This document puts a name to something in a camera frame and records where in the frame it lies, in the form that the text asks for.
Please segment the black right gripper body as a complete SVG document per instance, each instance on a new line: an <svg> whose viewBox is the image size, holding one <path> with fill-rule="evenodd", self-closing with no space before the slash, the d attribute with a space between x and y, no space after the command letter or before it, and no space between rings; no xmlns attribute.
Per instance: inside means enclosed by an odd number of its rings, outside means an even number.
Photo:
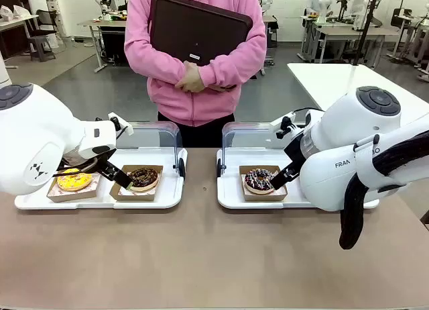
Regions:
<svg viewBox="0 0 429 310"><path fill-rule="evenodd" d="M296 137L293 138L293 140L284 148L285 154L289 157L291 160L291 163L289 163L286 166L287 170L292 171L300 171L303 163L306 161L306 158L304 157L300 143L303 135L298 134Z"/></svg>

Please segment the person's left hand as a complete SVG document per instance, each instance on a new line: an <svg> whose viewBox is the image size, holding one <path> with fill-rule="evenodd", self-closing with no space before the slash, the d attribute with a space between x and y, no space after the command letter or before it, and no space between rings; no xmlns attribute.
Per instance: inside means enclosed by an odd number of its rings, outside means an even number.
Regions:
<svg viewBox="0 0 429 310"><path fill-rule="evenodd" d="M203 91L205 86L200 77L198 66L188 61L184 62L184 66L186 72L175 87L181 89L183 92L199 93Z"/></svg>

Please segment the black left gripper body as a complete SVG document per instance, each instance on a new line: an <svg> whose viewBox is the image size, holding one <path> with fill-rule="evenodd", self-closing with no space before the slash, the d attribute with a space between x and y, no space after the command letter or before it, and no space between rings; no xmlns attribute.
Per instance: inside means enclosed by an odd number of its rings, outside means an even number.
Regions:
<svg viewBox="0 0 429 310"><path fill-rule="evenodd" d="M109 162L109 158L112 157L116 151L116 149L112 149L95 157L97 159L95 172L104 176L108 180L115 180L119 172L119 169Z"/></svg>

